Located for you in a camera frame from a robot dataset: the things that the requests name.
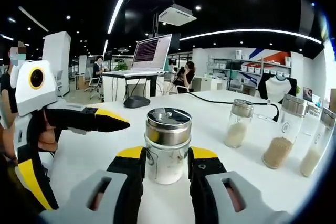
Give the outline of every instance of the circular camera lens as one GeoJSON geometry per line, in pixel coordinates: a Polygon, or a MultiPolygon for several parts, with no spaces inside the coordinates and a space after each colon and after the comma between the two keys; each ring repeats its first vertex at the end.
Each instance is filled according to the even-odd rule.
{"type": "Polygon", "coordinates": [[[41,70],[36,69],[31,73],[30,82],[34,88],[38,88],[41,86],[43,82],[43,73],[41,70]]]}

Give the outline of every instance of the laptop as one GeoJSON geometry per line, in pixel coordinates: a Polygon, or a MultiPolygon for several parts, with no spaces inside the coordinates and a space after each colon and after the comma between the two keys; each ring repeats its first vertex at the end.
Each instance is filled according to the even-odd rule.
{"type": "Polygon", "coordinates": [[[168,34],[138,42],[131,70],[115,71],[113,74],[130,77],[164,73],[171,40],[172,35],[168,34]]]}

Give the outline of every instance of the gray gripper housing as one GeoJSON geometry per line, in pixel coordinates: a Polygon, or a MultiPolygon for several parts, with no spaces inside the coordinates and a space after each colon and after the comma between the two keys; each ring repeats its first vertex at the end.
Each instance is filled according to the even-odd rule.
{"type": "Polygon", "coordinates": [[[205,176],[217,206],[218,223],[234,224],[285,224],[290,223],[291,215],[285,211],[273,211],[261,197],[261,192],[236,172],[205,176]],[[243,204],[244,209],[236,212],[225,188],[228,183],[243,204]]]}
{"type": "Polygon", "coordinates": [[[40,213],[40,216],[48,224],[113,223],[115,207],[126,178],[126,174],[99,170],[71,191],[70,198],[65,205],[57,210],[45,210],[40,213]],[[104,180],[110,180],[110,183],[104,192],[97,211],[93,211],[88,205],[92,202],[101,182],[104,180]]]}

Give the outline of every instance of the spice shaker lid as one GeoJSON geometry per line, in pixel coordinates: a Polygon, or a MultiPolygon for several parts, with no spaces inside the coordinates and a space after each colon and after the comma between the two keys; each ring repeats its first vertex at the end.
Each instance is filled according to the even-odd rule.
{"type": "Polygon", "coordinates": [[[336,114],[328,110],[327,108],[323,108],[321,113],[321,122],[325,126],[333,128],[336,122],[336,114]]]}
{"type": "Polygon", "coordinates": [[[292,115],[304,117],[307,112],[307,101],[290,94],[285,94],[282,101],[282,108],[292,115]]]}
{"type": "Polygon", "coordinates": [[[161,145],[179,145],[190,139],[191,116],[179,109],[158,108],[147,114],[146,136],[161,145]]]}
{"type": "Polygon", "coordinates": [[[250,118],[253,115],[254,104],[241,99],[235,99],[232,104],[231,112],[244,118],[250,118]]]}

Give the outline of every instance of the laptop screen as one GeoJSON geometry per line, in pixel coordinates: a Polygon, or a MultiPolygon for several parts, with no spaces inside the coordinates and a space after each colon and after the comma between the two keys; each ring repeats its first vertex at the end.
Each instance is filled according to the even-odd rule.
{"type": "Polygon", "coordinates": [[[135,49],[132,68],[162,69],[166,62],[172,35],[164,35],[141,41],[135,49]]]}

